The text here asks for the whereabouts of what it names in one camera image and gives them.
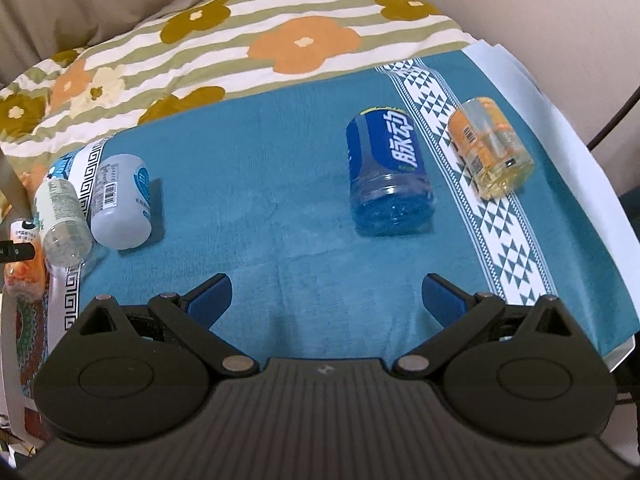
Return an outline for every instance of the teal cloth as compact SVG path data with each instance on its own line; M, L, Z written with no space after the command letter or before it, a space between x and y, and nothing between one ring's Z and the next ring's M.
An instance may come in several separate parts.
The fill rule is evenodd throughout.
M520 134L537 168L517 193L522 211L505 211L524 215L535 234L537 261L546 266L542 293L557 292L606 354L640 326L580 206L532 131L468 57L451 52L422 62L449 86L444 94L451 95L434 98L435 105L492 97ZM504 263L496 258L488 270L480 235L469 229L469 213L452 184L452 178L462 182L462 169L458 177L455 168L444 167L437 150L443 138L433 137L436 126L421 120L408 101L415 78L399 74L365 70L290 86L190 110L109 140L102 158L133 153L147 164L153 232L135 250L101 252L82 279L81 304L105 292L121 304L146 303L226 272L234 299L211 329L260 362L271 356L391 362L441 329L420 299L428 272L469 292L500 293L500 280L514 280L510 258L526 267L532 253L523 260L506 247ZM427 233L363 238L354 230L344 130L373 106L408 109L424 136L421 150L437 199ZM425 142L434 138L436 144ZM532 296L516 302L531 303Z

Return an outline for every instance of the white wall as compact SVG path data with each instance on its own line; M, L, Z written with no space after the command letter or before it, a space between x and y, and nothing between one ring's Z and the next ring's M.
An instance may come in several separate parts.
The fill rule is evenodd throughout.
M501 43L588 142L640 85L640 0L430 0ZM640 104L594 156L621 194L640 184Z

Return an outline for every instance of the flower center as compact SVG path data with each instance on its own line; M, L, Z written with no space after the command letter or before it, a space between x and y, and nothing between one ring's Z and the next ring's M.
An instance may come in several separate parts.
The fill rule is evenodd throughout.
M7 114L10 119L20 119L24 115L24 110L19 106L14 106Z
M91 101L97 101L98 97L102 95L102 87L97 86L95 88L91 88L91 90L89 90L89 94L91 95Z
M313 44L313 42L314 42L313 38L310 38L308 36L304 36L304 37L300 38L299 40L294 41L293 43L295 43L300 48L305 48L306 46L309 46L310 44Z

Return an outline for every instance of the plastic bottle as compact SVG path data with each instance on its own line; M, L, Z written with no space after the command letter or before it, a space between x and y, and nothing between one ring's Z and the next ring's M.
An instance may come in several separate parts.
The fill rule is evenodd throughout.
M489 97L462 103L449 118L449 135L486 200L519 188L533 173L533 159Z
M366 236L420 232L434 195L411 117L397 108L371 108L347 126L351 215Z
M38 227L31 219L17 219L10 226L10 239L17 244L33 244L35 256L33 260L4 264L4 291L26 301L39 301L47 287L47 271Z
M45 180L35 194L34 222L51 267L75 267L91 251L92 238L73 184L64 178Z
M91 232L110 249L142 245L151 234L149 174L145 163L126 153L98 167L91 199Z

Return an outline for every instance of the screw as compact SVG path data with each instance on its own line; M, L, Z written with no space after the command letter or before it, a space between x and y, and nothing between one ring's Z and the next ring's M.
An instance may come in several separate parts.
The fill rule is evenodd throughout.
M429 367L429 360L417 354L403 355L398 359L398 366L405 372L421 372Z
M254 366L254 360L246 355L229 355L222 359L222 365L230 372L247 372Z

